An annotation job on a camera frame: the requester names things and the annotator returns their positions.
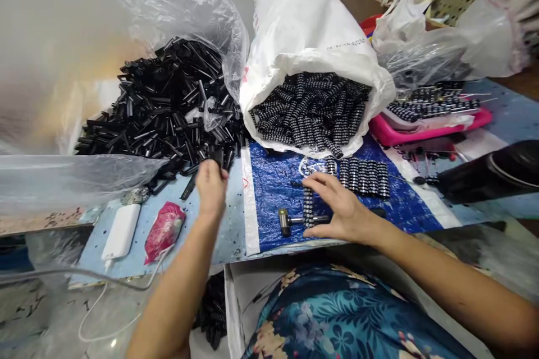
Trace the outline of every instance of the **pink tray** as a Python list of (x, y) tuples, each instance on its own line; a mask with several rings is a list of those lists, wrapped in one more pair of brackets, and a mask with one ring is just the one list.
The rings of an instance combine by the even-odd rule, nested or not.
[[(486, 109), (481, 108), (476, 114), (473, 124), (468, 126), (466, 130), (472, 130), (484, 126), (492, 122), (492, 113)], [(373, 134), (378, 141), (384, 146), (396, 146), (403, 143), (416, 142), (419, 140), (431, 139), (433, 137), (446, 136), (451, 133), (464, 132), (464, 125), (455, 127), (444, 127), (425, 132), (405, 134), (396, 132), (389, 123), (382, 117), (382, 114), (375, 116), (369, 122), (369, 131)]]

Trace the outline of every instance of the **pink bag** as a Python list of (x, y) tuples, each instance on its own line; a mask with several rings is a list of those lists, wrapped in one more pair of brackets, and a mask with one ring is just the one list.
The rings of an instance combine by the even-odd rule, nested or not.
[(144, 265), (157, 261), (161, 253), (176, 242), (184, 221), (185, 212), (181, 207), (172, 202), (163, 205), (144, 244)]

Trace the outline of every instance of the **person's right hand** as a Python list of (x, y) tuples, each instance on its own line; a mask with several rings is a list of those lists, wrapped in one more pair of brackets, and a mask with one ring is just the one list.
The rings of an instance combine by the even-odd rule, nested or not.
[(220, 222), (225, 212), (225, 194), (229, 174), (213, 160), (204, 160), (198, 167), (196, 179), (200, 196), (198, 215), (210, 222)]
[(307, 229), (303, 237), (337, 238), (376, 246), (388, 231), (397, 229), (363, 206), (358, 197), (332, 175), (316, 172), (304, 179), (303, 185), (319, 194), (334, 213), (330, 224)]

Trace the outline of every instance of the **black bottle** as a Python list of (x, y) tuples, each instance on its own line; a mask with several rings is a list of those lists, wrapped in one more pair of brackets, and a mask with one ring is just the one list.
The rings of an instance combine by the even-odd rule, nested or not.
[(438, 174), (438, 189), (453, 204), (539, 192), (539, 140), (493, 151)]

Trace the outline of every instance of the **floral clothing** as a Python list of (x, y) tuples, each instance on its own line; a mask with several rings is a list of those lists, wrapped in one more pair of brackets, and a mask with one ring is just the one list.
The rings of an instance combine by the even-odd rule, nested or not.
[(307, 265), (277, 283), (247, 358), (473, 356), (414, 303), (380, 280), (339, 265)]

